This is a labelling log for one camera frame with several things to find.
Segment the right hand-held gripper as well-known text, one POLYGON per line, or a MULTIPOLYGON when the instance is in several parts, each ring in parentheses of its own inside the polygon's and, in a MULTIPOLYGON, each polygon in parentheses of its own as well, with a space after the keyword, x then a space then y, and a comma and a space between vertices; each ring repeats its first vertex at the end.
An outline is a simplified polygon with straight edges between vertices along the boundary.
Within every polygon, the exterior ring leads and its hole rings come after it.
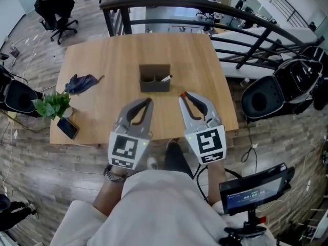
POLYGON ((184 136, 201 165, 226 158, 226 133, 224 125, 214 104, 207 98, 186 92, 180 95, 179 105, 186 130, 184 136), (203 114, 204 120, 195 126, 197 118, 193 115, 187 99, 203 114))

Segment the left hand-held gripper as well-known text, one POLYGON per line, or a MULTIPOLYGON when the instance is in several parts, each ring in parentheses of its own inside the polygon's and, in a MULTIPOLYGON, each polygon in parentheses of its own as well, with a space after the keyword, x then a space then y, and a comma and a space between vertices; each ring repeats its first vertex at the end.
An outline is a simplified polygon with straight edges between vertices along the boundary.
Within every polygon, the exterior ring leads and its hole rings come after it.
POLYGON ((132 101, 121 109, 116 121, 118 127, 110 133, 109 137, 110 165, 129 170, 136 169, 150 142, 153 107, 151 98, 142 98, 132 101), (140 121, 132 122, 142 109, 140 121))

